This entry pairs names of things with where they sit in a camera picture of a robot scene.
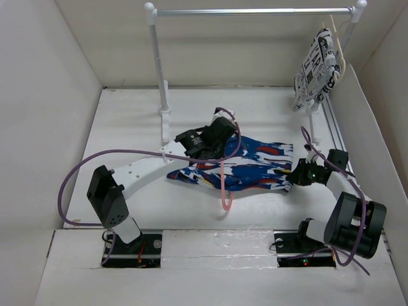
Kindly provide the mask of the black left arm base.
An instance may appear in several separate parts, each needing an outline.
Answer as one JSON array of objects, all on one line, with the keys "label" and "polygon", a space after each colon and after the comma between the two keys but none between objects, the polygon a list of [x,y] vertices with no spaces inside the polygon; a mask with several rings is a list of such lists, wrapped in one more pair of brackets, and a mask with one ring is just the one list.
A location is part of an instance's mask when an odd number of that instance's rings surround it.
[{"label": "black left arm base", "polygon": [[103,268],[159,268],[161,266],[162,231],[145,231],[136,245],[126,245],[112,231],[105,230],[101,266]]}]

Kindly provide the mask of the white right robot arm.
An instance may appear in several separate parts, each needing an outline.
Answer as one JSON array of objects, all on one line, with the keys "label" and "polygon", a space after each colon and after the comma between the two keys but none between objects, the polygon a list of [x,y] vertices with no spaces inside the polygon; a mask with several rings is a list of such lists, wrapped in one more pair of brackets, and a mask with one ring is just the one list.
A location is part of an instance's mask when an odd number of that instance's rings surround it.
[{"label": "white right robot arm", "polygon": [[313,183],[327,187],[336,199],[336,204],[327,222],[313,218],[303,220],[295,235],[295,244],[302,251],[309,251],[317,242],[342,249],[359,257],[370,259],[374,256],[384,221],[386,207],[360,194],[355,178],[346,170],[349,154],[343,150],[331,149],[323,165],[301,158],[287,180],[298,186]]}]

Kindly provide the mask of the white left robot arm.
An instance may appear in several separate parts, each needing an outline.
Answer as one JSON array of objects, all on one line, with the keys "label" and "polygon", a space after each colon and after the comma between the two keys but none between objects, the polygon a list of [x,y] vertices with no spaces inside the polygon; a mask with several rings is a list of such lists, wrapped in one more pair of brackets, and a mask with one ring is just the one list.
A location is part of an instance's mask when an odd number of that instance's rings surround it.
[{"label": "white left robot arm", "polygon": [[126,200],[139,189],[167,175],[185,168],[191,159],[221,159],[227,141],[238,132],[234,123],[214,118],[211,125],[187,130],[164,146],[157,156],[146,156],[122,168],[96,168],[87,191],[102,227],[112,230],[125,251],[133,253],[142,246],[143,233],[131,217]]}]

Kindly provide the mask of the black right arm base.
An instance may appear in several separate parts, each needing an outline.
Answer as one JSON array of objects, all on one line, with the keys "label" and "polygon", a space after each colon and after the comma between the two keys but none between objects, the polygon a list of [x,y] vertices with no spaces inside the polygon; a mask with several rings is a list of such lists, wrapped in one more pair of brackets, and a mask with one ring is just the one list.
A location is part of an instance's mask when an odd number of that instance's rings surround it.
[{"label": "black right arm base", "polygon": [[332,250],[323,243],[325,223],[306,218],[295,229],[273,230],[270,250],[275,251],[279,268],[335,268]]}]

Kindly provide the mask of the blue white red patterned trousers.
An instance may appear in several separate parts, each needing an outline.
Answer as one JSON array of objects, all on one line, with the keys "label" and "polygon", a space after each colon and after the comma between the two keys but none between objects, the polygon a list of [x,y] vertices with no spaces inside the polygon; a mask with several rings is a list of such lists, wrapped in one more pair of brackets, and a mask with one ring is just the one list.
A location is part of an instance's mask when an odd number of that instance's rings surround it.
[{"label": "blue white red patterned trousers", "polygon": [[237,192],[259,188],[271,191],[291,190],[293,184],[286,180],[292,169],[294,146],[292,144],[265,143],[243,136],[240,149],[221,166],[217,164],[192,164],[169,172],[167,179],[187,184]]}]

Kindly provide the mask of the pink plastic hanger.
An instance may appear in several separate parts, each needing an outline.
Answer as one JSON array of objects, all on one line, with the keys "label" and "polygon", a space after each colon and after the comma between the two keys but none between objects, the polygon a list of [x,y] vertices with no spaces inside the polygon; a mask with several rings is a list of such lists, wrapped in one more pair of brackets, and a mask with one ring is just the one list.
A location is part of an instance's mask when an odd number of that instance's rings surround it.
[{"label": "pink plastic hanger", "polygon": [[226,197],[224,163],[221,162],[221,203],[224,211],[229,212],[231,210],[233,199],[233,192],[230,192],[229,198]]}]

